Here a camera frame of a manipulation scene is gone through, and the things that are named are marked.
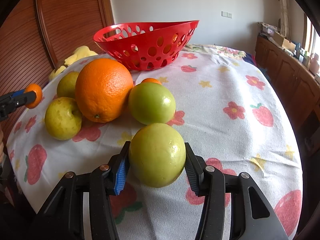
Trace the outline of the small tangerine behind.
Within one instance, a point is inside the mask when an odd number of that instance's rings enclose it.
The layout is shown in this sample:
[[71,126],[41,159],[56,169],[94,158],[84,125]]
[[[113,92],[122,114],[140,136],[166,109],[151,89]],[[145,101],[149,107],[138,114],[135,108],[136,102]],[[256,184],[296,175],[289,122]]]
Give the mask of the small tangerine behind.
[[159,84],[159,85],[162,85],[161,81],[157,80],[157,79],[154,79],[154,78],[146,78],[142,81],[142,83],[156,83],[156,84]]

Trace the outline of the orange inside basket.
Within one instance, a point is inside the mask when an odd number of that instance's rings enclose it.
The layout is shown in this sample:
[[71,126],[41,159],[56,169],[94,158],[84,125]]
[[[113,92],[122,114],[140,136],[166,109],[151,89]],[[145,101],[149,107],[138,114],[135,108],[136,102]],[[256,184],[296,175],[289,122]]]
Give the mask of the orange inside basket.
[[172,43],[175,43],[176,40],[177,40],[177,38],[178,38],[178,34],[175,33],[175,34],[173,35],[173,37],[172,37]]

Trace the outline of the green apple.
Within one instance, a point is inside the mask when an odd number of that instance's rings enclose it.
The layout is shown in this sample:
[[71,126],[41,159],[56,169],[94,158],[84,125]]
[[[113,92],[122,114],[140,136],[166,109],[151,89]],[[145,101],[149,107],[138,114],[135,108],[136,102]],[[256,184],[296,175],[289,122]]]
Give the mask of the green apple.
[[132,173],[153,188],[172,184],[182,173],[185,144],[178,131],[167,124],[154,123],[141,128],[129,146]]
[[145,125],[166,124],[176,112],[176,101],[170,90],[152,82],[142,82],[133,87],[128,106],[131,115]]

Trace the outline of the yellow-green pear-like apple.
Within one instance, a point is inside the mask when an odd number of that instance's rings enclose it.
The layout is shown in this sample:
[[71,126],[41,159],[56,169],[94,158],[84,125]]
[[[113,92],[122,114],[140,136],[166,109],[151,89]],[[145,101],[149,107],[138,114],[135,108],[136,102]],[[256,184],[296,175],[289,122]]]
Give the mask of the yellow-green pear-like apple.
[[66,74],[57,85],[57,97],[75,98],[75,85],[79,72],[70,72]]

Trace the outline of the floral bed quilt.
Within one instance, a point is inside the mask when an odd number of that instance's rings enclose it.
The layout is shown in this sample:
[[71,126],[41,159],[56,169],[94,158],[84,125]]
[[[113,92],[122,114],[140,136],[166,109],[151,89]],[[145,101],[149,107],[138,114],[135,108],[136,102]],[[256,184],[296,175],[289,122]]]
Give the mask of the floral bed quilt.
[[184,47],[184,51],[188,52],[198,52],[198,53],[205,53],[205,54],[216,54],[223,57],[228,57],[230,59],[235,60],[243,60],[247,63],[250,63],[254,66],[256,66],[256,61],[254,56],[252,56],[250,53],[247,53],[242,50],[237,50],[229,47],[224,46],[217,46],[212,44],[188,44]]

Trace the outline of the window with wooden frame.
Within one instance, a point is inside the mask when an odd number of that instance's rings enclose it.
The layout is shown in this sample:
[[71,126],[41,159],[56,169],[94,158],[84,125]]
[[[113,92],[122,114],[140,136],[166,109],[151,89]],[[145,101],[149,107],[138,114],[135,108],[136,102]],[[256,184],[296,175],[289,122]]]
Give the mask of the window with wooden frame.
[[319,35],[316,28],[306,14],[304,14],[304,30],[302,47],[308,51],[310,55],[319,53]]

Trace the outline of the yellow-green apple with stem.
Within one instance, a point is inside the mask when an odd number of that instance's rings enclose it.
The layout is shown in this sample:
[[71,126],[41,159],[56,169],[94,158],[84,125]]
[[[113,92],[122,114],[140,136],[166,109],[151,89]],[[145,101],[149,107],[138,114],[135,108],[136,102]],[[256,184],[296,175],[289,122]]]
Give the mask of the yellow-green apple with stem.
[[44,117],[47,132],[57,140],[69,140],[76,136],[82,126],[82,113],[76,100],[68,97],[54,99]]

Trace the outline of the yellow plush toy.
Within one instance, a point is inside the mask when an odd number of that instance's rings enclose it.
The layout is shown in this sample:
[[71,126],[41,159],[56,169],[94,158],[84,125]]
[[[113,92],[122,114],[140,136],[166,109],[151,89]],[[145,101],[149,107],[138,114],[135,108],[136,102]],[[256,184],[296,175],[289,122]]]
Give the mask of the yellow plush toy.
[[48,79],[52,81],[56,76],[58,76],[61,72],[63,72],[67,67],[76,61],[83,59],[89,56],[95,56],[97,53],[93,50],[90,50],[88,46],[80,46],[73,51],[72,55],[67,57],[66,59],[62,59],[58,61],[55,65],[54,70],[50,73]]

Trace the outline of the large orange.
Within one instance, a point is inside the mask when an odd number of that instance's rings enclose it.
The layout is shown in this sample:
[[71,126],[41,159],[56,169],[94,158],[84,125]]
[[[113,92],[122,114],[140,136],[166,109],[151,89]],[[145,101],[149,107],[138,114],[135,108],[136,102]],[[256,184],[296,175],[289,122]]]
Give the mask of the large orange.
[[90,121],[107,123],[118,118],[127,106],[133,79],[118,61],[95,59],[80,71],[75,99],[80,112]]

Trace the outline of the cardboard box on cabinet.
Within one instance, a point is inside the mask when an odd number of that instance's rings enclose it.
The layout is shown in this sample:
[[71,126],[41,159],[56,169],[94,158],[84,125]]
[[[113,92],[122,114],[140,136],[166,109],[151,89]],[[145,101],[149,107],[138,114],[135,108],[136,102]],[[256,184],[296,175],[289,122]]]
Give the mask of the cardboard box on cabinet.
[[276,42],[276,44],[278,44],[282,48],[288,49],[288,50],[294,52],[296,45],[293,42],[291,42],[290,40],[286,39],[280,33],[274,32],[273,39]]

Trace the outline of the red perforated plastic basket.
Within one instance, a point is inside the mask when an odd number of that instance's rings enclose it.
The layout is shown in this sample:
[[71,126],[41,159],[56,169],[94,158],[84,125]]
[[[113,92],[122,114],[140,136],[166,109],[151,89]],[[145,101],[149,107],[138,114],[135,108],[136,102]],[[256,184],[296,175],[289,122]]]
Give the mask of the red perforated plastic basket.
[[[128,70],[150,71],[174,62],[198,24],[198,20],[115,24],[97,31],[93,40]],[[178,38],[172,43],[175,33]]]

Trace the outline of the white wall switch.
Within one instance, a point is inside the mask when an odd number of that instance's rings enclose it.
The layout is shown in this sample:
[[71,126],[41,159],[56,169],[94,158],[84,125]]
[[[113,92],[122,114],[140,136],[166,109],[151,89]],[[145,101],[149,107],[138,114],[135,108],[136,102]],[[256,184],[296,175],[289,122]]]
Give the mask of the white wall switch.
[[221,11],[221,16],[226,18],[233,18],[232,13],[226,11]]

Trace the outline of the wooden wardrobe door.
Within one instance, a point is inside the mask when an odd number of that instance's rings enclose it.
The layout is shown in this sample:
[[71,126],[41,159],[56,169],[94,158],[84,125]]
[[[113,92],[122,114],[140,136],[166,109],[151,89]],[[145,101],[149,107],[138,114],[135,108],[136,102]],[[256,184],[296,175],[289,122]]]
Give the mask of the wooden wardrobe door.
[[80,46],[99,53],[93,35],[113,23],[110,0],[20,0],[1,26],[1,93],[45,86]]

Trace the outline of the patterned curtain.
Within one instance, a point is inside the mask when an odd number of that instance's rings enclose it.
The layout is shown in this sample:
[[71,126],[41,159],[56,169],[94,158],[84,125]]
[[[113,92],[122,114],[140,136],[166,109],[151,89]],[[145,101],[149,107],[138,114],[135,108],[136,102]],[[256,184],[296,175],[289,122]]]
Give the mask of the patterned curtain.
[[280,34],[285,38],[290,38],[290,17],[289,7],[290,0],[279,0],[280,2]]

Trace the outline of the wooden window cabinet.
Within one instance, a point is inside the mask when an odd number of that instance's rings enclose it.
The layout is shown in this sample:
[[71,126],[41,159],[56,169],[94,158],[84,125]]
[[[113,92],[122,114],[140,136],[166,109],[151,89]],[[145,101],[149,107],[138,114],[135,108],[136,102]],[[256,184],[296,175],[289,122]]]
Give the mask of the wooden window cabinet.
[[266,70],[293,130],[311,137],[319,129],[319,84],[294,57],[262,35],[257,36],[255,60]]

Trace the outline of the small mandarin orange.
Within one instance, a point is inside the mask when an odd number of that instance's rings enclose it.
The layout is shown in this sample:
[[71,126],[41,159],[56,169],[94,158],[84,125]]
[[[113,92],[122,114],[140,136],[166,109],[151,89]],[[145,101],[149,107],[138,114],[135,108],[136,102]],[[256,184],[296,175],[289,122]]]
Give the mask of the small mandarin orange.
[[27,104],[25,105],[28,109],[35,108],[42,101],[42,88],[35,83],[29,84],[24,90],[24,93],[27,93],[29,97]]

